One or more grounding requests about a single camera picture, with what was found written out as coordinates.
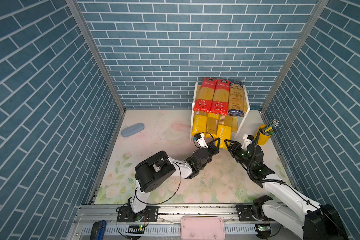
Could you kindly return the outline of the yellow pasta bag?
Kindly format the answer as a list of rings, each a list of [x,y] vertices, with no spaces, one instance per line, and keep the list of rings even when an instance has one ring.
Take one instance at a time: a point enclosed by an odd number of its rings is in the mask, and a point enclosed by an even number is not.
[[[207,115],[206,132],[211,134],[213,138],[217,137],[219,119],[220,119],[219,114],[208,113]]]

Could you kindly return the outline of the blue MoliPasta spaghetti bag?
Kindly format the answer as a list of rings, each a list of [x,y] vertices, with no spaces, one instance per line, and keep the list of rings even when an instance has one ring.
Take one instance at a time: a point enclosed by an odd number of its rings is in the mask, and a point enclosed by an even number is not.
[[[244,88],[238,81],[232,81],[230,85],[228,115],[243,117],[244,113]]]

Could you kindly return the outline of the yellow Pastatime bag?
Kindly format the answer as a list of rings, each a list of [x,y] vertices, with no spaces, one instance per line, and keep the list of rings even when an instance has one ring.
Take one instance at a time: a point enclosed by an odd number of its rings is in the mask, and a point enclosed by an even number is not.
[[[191,133],[192,136],[206,131],[207,118],[208,118],[208,113],[203,111],[194,111],[194,119],[193,119],[192,133]]]
[[[220,115],[217,137],[221,139],[220,148],[226,149],[225,139],[231,140],[233,118],[228,115]]]

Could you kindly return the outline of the red spaghetti bag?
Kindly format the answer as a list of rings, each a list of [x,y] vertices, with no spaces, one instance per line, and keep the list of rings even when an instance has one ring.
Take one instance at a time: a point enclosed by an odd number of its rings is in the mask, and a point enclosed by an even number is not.
[[[231,82],[219,79],[214,92],[210,112],[227,115]]]
[[[197,93],[194,111],[203,111],[209,113],[212,107],[212,101],[217,85],[216,79],[204,78],[201,87]]]

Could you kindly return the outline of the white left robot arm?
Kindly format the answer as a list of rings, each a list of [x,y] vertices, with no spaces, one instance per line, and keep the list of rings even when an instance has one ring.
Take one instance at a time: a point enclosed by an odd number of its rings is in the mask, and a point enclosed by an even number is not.
[[[157,189],[169,177],[192,179],[212,161],[213,156],[220,152],[220,138],[206,143],[204,134],[196,134],[194,140],[200,147],[183,161],[169,157],[165,151],[159,151],[137,164],[135,195],[129,199],[133,213],[142,213],[150,204],[148,203],[150,192]]]

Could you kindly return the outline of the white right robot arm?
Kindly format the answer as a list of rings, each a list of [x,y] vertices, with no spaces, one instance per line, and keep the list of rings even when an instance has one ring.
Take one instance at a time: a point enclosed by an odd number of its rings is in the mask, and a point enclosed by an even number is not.
[[[231,156],[246,171],[251,181],[273,194],[253,201],[253,216],[257,220],[273,219],[302,240],[347,240],[338,211],[329,204],[322,205],[295,190],[268,168],[259,155],[259,147],[251,142],[246,149],[237,141],[225,140]]]

